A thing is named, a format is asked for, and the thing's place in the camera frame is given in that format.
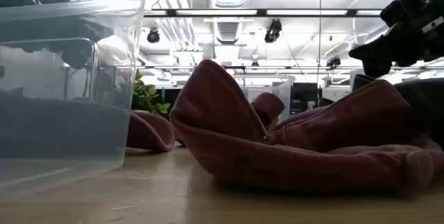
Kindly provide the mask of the ceiling vent grille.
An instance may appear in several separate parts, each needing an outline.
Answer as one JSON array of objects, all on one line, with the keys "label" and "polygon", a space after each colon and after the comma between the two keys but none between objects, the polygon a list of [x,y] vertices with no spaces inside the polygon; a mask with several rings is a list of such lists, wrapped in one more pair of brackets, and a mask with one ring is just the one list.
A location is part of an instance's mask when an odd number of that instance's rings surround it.
[{"label": "ceiling vent grille", "polygon": [[224,45],[236,44],[241,32],[240,22],[219,21],[216,23],[216,39]]}]

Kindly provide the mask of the black overhead beam with lights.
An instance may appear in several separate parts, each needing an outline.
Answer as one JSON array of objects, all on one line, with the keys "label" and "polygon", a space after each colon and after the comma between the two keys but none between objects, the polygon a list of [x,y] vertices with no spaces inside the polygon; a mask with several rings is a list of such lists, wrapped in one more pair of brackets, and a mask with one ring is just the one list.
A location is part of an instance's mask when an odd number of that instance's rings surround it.
[{"label": "black overhead beam with lights", "polygon": [[380,9],[164,9],[145,12],[149,17],[379,17]]}]

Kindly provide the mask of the black ceiling track rail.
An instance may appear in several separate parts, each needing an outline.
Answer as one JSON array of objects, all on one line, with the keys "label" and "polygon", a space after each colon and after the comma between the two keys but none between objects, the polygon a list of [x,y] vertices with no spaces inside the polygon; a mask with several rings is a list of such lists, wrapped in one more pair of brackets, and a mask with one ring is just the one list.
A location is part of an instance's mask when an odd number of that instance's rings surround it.
[{"label": "black ceiling track rail", "polygon": [[[295,70],[311,70],[311,69],[322,69],[322,70],[330,70],[330,69],[338,69],[338,70],[355,70],[355,69],[363,69],[363,67],[352,67],[352,66],[338,66],[338,67],[323,67],[323,66],[225,66],[219,65],[224,69],[252,69],[252,70],[268,70],[268,69],[295,69]],[[197,66],[166,66],[166,65],[146,65],[146,66],[136,66],[136,69],[195,69]],[[444,66],[419,66],[419,67],[391,67],[394,70],[444,70]]]}]

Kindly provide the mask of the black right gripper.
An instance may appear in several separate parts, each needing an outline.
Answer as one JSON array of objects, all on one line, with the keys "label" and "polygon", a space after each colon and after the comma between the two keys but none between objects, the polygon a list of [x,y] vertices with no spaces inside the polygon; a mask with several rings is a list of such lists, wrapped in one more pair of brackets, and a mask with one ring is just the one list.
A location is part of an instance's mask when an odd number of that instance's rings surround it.
[{"label": "black right gripper", "polygon": [[444,57],[444,0],[394,0],[380,18],[388,32],[348,53],[362,60],[367,76],[384,76],[394,64],[413,65]]}]

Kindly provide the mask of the green potted plant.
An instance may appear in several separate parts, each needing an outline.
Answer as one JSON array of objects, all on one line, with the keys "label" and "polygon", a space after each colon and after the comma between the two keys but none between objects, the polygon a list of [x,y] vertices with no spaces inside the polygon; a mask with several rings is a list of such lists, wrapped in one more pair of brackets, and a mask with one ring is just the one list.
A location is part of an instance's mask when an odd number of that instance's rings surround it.
[{"label": "green potted plant", "polygon": [[154,85],[146,85],[142,80],[143,75],[136,70],[135,84],[133,87],[133,99],[131,108],[133,110],[143,110],[152,114],[164,116],[168,113],[170,103],[159,103],[156,101],[160,97]]}]

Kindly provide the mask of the small clear plastic bin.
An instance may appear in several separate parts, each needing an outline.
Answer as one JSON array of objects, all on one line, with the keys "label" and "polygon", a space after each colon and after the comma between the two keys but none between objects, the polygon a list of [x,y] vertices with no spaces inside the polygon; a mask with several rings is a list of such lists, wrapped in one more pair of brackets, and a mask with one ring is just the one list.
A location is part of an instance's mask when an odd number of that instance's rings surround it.
[{"label": "small clear plastic bin", "polygon": [[242,74],[234,75],[233,78],[250,103],[264,92],[277,96],[284,104],[284,111],[279,115],[278,123],[290,117],[291,86],[295,80],[293,76]]}]

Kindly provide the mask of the large clear plastic bin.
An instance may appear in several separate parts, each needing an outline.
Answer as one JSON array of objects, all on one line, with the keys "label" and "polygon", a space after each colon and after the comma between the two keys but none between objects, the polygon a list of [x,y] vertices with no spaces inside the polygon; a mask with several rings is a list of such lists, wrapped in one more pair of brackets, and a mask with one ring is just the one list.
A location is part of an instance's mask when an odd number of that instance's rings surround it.
[{"label": "large clear plastic bin", "polygon": [[0,8],[0,203],[121,166],[144,4]]}]

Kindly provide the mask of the black hanging spotlight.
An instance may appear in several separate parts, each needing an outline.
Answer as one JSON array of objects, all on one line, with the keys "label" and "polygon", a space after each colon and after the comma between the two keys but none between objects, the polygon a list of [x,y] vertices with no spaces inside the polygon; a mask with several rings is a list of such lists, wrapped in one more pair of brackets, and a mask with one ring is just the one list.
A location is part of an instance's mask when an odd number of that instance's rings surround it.
[{"label": "black hanging spotlight", "polygon": [[328,69],[336,69],[341,65],[341,58],[338,55],[335,55],[327,60],[326,67]]},{"label": "black hanging spotlight", "polygon": [[158,32],[158,29],[150,28],[146,39],[151,44],[158,43],[160,41],[160,34]]},{"label": "black hanging spotlight", "polygon": [[280,36],[280,32],[282,31],[282,24],[279,19],[272,19],[271,25],[266,30],[266,34],[264,37],[265,43],[274,43]]}]

